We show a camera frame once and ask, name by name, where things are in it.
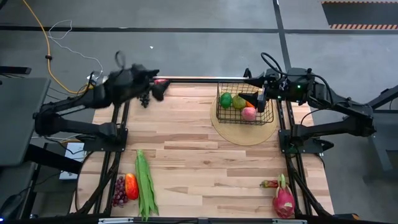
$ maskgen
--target dragon fruit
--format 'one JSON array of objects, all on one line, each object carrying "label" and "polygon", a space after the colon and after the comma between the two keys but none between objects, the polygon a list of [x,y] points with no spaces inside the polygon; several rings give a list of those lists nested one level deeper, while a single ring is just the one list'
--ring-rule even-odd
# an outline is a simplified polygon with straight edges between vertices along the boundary
[{"label": "dragon fruit", "polygon": [[294,214],[294,198],[291,189],[286,185],[285,175],[278,177],[278,188],[272,201],[274,210],[281,218],[289,218]]}]

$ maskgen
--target green fruit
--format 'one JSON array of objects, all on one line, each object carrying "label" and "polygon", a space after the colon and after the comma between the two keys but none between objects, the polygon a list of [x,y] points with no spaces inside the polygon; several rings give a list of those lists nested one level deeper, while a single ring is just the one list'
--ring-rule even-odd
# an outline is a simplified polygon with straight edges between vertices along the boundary
[{"label": "green fruit", "polygon": [[238,95],[235,95],[234,98],[232,99],[232,105],[234,106],[235,109],[241,110],[246,107],[246,100],[244,100]]},{"label": "green fruit", "polygon": [[232,96],[230,93],[223,93],[220,96],[220,105],[224,109],[228,109],[231,106],[231,103],[232,103]]}]

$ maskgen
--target wooden tabletop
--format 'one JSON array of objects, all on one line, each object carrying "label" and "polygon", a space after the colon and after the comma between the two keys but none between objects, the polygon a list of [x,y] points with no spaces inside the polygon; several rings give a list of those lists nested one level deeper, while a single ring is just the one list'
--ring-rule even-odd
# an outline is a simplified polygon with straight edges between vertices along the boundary
[{"label": "wooden tabletop", "polygon": [[[216,85],[171,84],[165,100],[152,99],[147,109],[132,100],[119,175],[135,173],[136,149],[142,149],[150,164],[161,217],[277,217],[272,209],[275,189],[262,189],[259,184],[281,173],[287,175],[279,150],[279,127],[267,141],[255,146],[230,143],[211,125],[210,106],[215,96]],[[306,105],[293,104],[293,109],[296,122],[310,111]],[[93,122],[110,122],[112,111],[112,107],[96,110]],[[304,125],[312,124],[312,117],[307,116]],[[83,167],[78,183],[80,206],[98,185],[103,157],[103,152],[95,152]],[[333,213],[321,160],[303,154],[303,164],[309,189]],[[300,190],[298,195],[304,211]],[[112,215],[137,216],[137,201],[113,208]]]}]

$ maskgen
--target black wire basket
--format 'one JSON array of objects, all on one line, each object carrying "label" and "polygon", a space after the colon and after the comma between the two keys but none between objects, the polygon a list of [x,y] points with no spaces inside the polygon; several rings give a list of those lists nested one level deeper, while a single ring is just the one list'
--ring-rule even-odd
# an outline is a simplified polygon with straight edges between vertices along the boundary
[{"label": "black wire basket", "polygon": [[242,111],[235,109],[232,104],[228,109],[224,109],[220,105],[220,96],[223,93],[230,93],[232,97],[238,93],[262,93],[261,88],[245,84],[245,83],[218,83],[217,84],[217,110],[216,115],[218,122],[230,124],[251,124],[264,125],[274,121],[274,110],[272,100],[266,102],[266,108],[263,113],[258,113],[254,121],[246,121],[242,117]]}]

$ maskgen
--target gray floor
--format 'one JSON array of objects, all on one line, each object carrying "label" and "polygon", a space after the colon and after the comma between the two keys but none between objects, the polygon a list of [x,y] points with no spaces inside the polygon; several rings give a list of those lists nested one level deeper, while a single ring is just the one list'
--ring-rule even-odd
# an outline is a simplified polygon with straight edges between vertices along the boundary
[{"label": "gray floor", "polygon": [[[72,19],[75,26],[153,28],[251,28],[275,29],[272,0],[30,0],[45,26]],[[328,29],[319,1],[279,0],[286,29]],[[21,1],[9,1],[0,11],[0,25],[36,26]],[[0,62],[32,67],[32,77],[48,77],[43,33],[0,31]],[[365,103],[398,84],[398,35],[304,35],[286,36],[293,67],[312,67],[339,94]],[[246,67],[254,74],[266,65],[259,54],[273,55],[283,66],[278,34],[71,32],[60,41],[87,56],[97,57],[104,72],[117,69],[114,53],[123,50],[130,63],[158,68],[162,75],[240,77]],[[79,89],[99,66],[60,49],[51,42],[53,73],[72,90]],[[55,83],[52,87],[61,90]],[[64,96],[52,90],[49,94]],[[71,114],[71,119],[91,121],[93,111]],[[342,114],[329,111],[313,115],[316,124],[338,121]],[[362,176],[377,169],[374,151],[366,138],[338,135],[325,138],[335,147],[325,153],[326,175],[336,213],[357,213],[365,220],[398,222],[397,184],[365,184]],[[63,194],[59,197],[70,197]],[[61,215],[68,205],[53,200],[55,193],[41,195],[40,215]]]}]

